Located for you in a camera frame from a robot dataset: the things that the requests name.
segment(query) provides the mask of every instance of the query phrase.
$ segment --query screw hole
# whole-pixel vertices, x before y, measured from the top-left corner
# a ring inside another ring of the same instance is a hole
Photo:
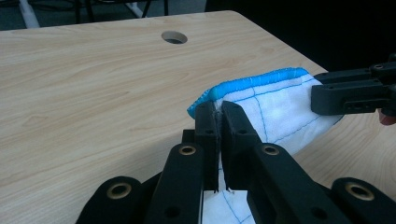
[[[312,215],[314,215],[314,217],[316,217],[318,219],[321,219],[321,220],[327,219],[326,211],[324,211],[321,208],[313,207],[313,208],[311,208],[311,213],[312,213]]]

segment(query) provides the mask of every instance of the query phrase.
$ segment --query wood grain surface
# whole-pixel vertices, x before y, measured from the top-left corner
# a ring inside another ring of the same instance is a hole
[[[161,171],[203,91],[290,66],[324,71],[231,11],[0,32],[0,222],[74,223],[109,178]],[[395,199],[395,130],[347,116],[296,159]]]

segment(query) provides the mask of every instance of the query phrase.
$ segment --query towel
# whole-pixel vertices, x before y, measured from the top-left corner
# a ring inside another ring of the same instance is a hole
[[[195,107],[206,101],[214,102],[218,110],[223,101],[239,104],[262,142],[280,145],[294,154],[342,118],[311,111],[311,88],[320,84],[301,67],[282,68],[222,82],[205,91],[187,111],[194,118]],[[203,223],[254,223],[246,195],[243,190],[207,192]]]

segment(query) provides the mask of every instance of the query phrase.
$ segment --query dark background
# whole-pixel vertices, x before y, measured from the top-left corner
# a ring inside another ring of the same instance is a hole
[[[396,1],[207,0],[234,10],[329,71],[384,63],[396,52]]]

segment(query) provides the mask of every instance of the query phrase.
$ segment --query grommet hole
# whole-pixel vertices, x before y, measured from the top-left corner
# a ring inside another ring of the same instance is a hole
[[[107,190],[107,197],[110,199],[121,199],[126,196],[131,192],[131,185],[128,183],[117,183],[113,184],[110,188]]]
[[[375,198],[374,194],[369,189],[357,183],[347,183],[346,191],[355,198],[364,201],[371,201]]]
[[[277,149],[276,147],[263,147],[262,148],[262,152],[270,155],[270,156],[276,156],[277,154],[279,154],[279,149]]]
[[[181,147],[178,152],[184,156],[190,156],[196,151],[195,147]]]
[[[184,44],[187,42],[187,37],[177,31],[165,31],[161,35],[164,41],[171,44]]]

